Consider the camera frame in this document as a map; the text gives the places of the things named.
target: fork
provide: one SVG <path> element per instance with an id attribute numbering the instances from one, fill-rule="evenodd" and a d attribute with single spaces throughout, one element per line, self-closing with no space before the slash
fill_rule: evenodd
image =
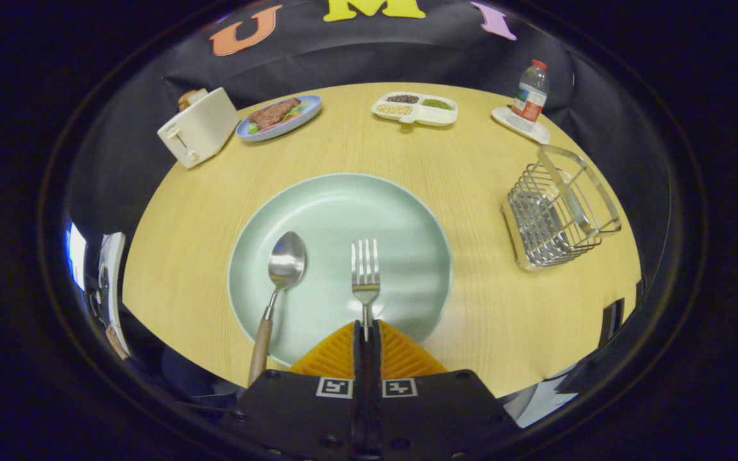
<path id="1" fill-rule="evenodd" d="M 363 339 L 369 341 L 372 301 L 381 293 L 381 268 L 377 259 L 377 239 L 352 242 L 352 294 L 363 303 Z"/>

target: wooden table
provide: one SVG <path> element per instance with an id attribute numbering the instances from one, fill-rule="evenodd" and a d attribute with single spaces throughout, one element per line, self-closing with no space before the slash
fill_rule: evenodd
<path id="1" fill-rule="evenodd" d="M 449 97 L 459 103 L 457 122 L 435 128 L 381 120 L 370 108 L 389 91 Z M 436 214 L 453 250 L 454 286 L 424 347 L 449 370 L 476 371 L 495 396 L 574 364 L 597 347 L 604 307 L 618 298 L 635 305 L 641 270 L 623 210 L 623 230 L 579 259 L 542 272 L 516 265 L 500 204 L 525 165 L 536 161 L 539 146 L 491 118 L 491 110 L 510 104 L 510 97 L 400 83 L 305 93 L 322 97 L 314 120 L 263 143 L 233 136 L 220 154 L 192 170 L 176 163 L 138 224 L 123 301 L 187 359 L 246 382 L 252 343 L 227 295 L 235 239 L 273 195 L 334 172 L 386 178 Z M 268 103 L 243 109 L 241 116 Z M 541 123 L 551 131 L 551 144 L 585 157 L 550 120 L 541 117 Z M 283 368 L 272 359 L 267 367 Z"/>

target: purple letter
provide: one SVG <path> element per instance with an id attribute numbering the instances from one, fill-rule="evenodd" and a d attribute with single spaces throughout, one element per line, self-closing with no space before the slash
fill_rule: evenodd
<path id="1" fill-rule="evenodd" d="M 508 38 L 509 40 L 516 40 L 518 36 L 512 34 L 509 30 L 509 25 L 506 24 L 506 15 L 498 12 L 494 8 L 489 8 L 486 5 L 480 5 L 480 3 L 469 2 L 476 6 L 481 13 L 483 13 L 483 20 L 486 21 L 481 26 L 486 32 L 492 32 L 492 34 L 500 35 L 500 37 Z"/>

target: fork tines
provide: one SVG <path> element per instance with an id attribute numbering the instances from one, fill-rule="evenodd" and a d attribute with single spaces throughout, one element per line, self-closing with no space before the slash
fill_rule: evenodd
<path id="1" fill-rule="evenodd" d="M 377 239 L 372 239 L 371 252 L 369 251 L 369 239 L 352 242 L 352 285 L 378 286 L 380 284 L 381 270 L 377 257 Z"/>

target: water bottle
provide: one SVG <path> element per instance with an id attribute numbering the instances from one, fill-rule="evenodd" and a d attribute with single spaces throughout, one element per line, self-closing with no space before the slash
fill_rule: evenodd
<path id="1" fill-rule="evenodd" d="M 531 132 L 534 129 L 534 124 L 548 97 L 548 78 L 545 69 L 545 64 L 533 59 L 531 67 L 525 70 L 520 78 L 520 87 L 507 119 L 522 131 Z"/>

